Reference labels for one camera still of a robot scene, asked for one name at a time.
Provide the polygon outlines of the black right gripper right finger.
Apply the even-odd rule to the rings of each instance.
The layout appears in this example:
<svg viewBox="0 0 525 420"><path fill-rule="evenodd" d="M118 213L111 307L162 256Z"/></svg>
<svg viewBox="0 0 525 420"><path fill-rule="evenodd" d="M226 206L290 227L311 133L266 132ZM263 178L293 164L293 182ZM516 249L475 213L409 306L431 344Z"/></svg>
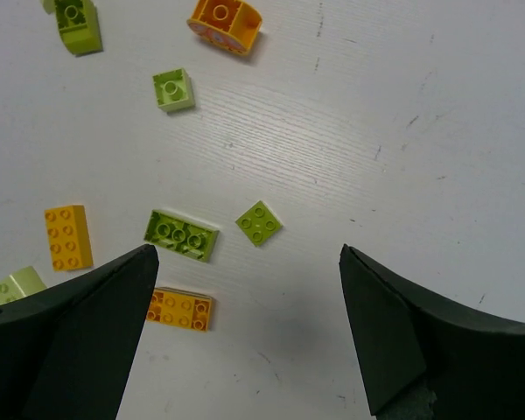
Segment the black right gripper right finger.
<svg viewBox="0 0 525 420"><path fill-rule="evenodd" d="M525 323L443 297L350 246L339 271L374 417L525 419Z"/></svg>

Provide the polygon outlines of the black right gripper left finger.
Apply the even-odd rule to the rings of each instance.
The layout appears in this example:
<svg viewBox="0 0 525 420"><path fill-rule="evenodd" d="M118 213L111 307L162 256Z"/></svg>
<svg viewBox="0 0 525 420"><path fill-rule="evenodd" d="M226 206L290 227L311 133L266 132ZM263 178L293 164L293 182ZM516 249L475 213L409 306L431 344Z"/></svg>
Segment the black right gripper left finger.
<svg viewBox="0 0 525 420"><path fill-rule="evenodd" d="M114 419L158 274L143 245L0 305L0 419Z"/></svg>

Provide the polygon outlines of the pale green sloped lego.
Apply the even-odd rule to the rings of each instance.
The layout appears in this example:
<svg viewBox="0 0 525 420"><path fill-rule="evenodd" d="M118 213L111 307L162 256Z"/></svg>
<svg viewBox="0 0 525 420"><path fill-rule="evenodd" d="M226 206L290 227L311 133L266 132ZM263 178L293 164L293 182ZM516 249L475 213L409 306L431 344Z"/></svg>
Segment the pale green sloped lego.
<svg viewBox="0 0 525 420"><path fill-rule="evenodd" d="M46 288L32 266L19 269L0 281L0 305L39 293Z"/></svg>

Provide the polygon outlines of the orange 2x4 lego plate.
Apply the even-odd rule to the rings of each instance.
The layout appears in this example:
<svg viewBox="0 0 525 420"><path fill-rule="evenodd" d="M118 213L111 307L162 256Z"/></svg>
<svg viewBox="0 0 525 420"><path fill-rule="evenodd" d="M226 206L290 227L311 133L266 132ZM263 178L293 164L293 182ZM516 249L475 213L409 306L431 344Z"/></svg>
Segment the orange 2x4 lego plate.
<svg viewBox="0 0 525 420"><path fill-rule="evenodd" d="M146 319L167 326L207 332L213 299L207 295L173 288L155 288Z"/></svg>

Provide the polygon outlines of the green upside-down 2x4 lego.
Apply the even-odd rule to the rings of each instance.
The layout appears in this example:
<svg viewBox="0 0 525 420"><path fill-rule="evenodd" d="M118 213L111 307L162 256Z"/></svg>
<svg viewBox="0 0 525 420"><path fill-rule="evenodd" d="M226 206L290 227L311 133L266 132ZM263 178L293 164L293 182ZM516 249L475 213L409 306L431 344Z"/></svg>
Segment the green upside-down 2x4 lego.
<svg viewBox="0 0 525 420"><path fill-rule="evenodd" d="M179 255L208 263L219 231L175 213L153 210L144 240Z"/></svg>

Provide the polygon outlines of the green 2x2 lego brick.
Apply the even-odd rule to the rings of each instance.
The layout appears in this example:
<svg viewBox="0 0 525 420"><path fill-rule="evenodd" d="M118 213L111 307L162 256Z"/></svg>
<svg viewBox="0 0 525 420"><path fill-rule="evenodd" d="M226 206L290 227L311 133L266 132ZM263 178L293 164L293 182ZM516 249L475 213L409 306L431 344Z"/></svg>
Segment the green 2x2 lego brick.
<svg viewBox="0 0 525 420"><path fill-rule="evenodd" d="M282 228L281 222L261 200L240 216L235 223L256 247L262 246Z"/></svg>

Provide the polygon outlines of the light green small lego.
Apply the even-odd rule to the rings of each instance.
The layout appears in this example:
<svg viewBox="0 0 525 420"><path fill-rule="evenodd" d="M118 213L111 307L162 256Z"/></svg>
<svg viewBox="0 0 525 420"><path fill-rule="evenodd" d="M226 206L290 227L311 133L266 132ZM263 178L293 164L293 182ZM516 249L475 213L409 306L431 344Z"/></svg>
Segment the light green small lego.
<svg viewBox="0 0 525 420"><path fill-rule="evenodd" d="M191 79L184 68L152 76L157 107L166 113L173 113L195 106Z"/></svg>

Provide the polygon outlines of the green sloped lego brick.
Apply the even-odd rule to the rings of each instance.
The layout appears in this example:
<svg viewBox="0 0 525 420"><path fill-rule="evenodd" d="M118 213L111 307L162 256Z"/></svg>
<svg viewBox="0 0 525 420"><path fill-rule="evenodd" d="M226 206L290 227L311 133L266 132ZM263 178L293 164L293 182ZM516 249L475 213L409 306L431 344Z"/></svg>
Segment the green sloped lego brick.
<svg viewBox="0 0 525 420"><path fill-rule="evenodd" d="M54 5L60 39L72 55L102 51L97 9L92 1L56 0Z"/></svg>

